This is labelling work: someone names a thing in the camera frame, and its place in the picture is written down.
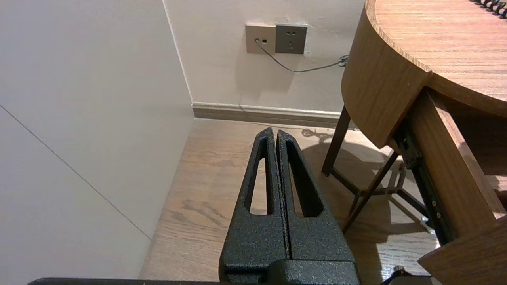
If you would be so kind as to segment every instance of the spiral binding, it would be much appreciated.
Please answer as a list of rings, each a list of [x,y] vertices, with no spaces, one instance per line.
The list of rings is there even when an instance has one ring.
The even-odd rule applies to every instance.
[[[477,5],[481,5],[482,8],[486,9],[487,11],[493,12],[496,15],[499,15],[500,18],[507,18],[507,8],[505,6],[507,3],[502,2],[500,0],[470,0],[472,2],[475,2]]]

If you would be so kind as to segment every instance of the wall seam line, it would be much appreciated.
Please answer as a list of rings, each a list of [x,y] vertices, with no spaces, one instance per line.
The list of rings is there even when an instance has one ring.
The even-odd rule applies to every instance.
[[[100,195],[111,207],[113,207],[116,211],[118,211],[124,218],[126,218],[138,231],[140,231],[144,236],[146,236],[149,240],[152,240],[142,229],[140,229],[131,219],[129,219],[123,212],[121,212],[111,201],[109,201],[102,193],[100,193],[93,185],[91,185],[81,174],[79,174],[72,166],[70,166],[63,158],[61,158],[54,150],[52,150],[49,145],[42,141],[34,132],[32,132],[27,126],[25,126],[18,118],[16,118],[11,112],[9,112],[3,105],[0,104],[0,108],[2,108],[9,116],[11,116],[18,124],[20,124],[26,131],[28,131],[32,136],[34,136],[42,145],[46,147],[51,153],[53,153],[63,164],[65,164],[72,172],[74,172],[81,180],[83,180],[88,186],[90,186],[98,195]]]

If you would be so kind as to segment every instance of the cable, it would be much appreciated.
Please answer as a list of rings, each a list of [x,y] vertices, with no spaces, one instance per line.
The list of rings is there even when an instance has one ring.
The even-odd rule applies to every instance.
[[[335,66],[335,65],[338,65],[338,66],[341,66],[341,67],[344,67],[345,65],[347,65],[347,61],[348,61],[348,56],[349,55],[343,55],[340,57],[340,59],[338,59],[337,62],[335,63],[331,63],[331,64],[328,64],[328,65],[324,65],[324,66],[319,66],[319,67],[314,67],[314,68],[310,68],[310,69],[304,69],[304,70],[292,70],[290,68],[288,68],[287,66],[283,65],[280,61],[278,61],[274,56],[272,56],[269,52],[267,52],[261,45],[261,42],[259,41],[259,39],[255,39],[255,42],[257,43],[257,45],[261,48],[261,50],[266,53],[267,55],[269,55],[269,57],[271,57],[271,59],[273,59],[276,63],[278,63],[281,67],[287,69],[288,71],[290,72],[294,72],[294,73],[303,73],[303,72],[310,72],[310,71],[314,71],[314,70],[319,70],[319,69],[324,69],[324,68],[328,68],[328,67],[331,67],[331,66]]]

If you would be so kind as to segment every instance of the white wall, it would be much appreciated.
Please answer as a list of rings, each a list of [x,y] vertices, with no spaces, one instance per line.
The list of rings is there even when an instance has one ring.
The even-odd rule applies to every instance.
[[[292,68],[349,53],[363,0],[164,0],[193,102],[340,111],[343,67],[292,74],[247,54],[245,23],[307,24],[305,55],[277,54]]]
[[[191,100],[162,0],[0,4],[0,283],[135,278]]]

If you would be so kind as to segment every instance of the electrical outlet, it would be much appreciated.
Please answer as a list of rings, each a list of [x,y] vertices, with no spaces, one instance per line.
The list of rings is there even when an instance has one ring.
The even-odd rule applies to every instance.
[[[260,53],[264,52],[259,48],[256,39],[259,39],[262,47],[270,54],[275,54],[276,44],[276,26],[252,25],[245,26],[246,34],[246,52]]]
[[[305,25],[276,25],[275,52],[304,54],[306,28]]]

